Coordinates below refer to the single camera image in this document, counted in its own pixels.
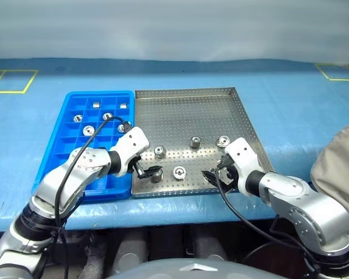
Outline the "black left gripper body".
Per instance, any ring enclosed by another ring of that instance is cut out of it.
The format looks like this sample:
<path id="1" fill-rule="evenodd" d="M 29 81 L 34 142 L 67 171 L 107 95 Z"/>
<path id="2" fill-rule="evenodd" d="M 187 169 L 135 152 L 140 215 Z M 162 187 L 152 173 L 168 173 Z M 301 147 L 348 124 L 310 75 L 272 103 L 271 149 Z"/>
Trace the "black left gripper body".
<path id="1" fill-rule="evenodd" d="M 140 160 L 141 160 L 141 156 L 135 156 L 130 161 L 130 166 L 133 170 L 136 171 L 136 173 L 143 173 L 144 172 L 143 167 L 140 165 Z"/>

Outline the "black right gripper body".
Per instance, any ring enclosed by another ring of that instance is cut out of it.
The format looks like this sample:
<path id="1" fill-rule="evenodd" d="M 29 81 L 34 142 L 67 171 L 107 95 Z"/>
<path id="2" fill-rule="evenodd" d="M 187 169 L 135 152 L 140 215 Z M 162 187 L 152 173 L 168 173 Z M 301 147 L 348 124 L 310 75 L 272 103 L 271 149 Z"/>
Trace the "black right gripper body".
<path id="1" fill-rule="evenodd" d="M 228 184 L 219 180 L 221 189 L 224 191 L 238 189 L 238 172 L 234 166 L 234 161 L 229 154 L 222 155 L 221 159 L 218 162 L 217 168 L 219 170 L 226 169 L 226 177 L 230 180 Z"/>

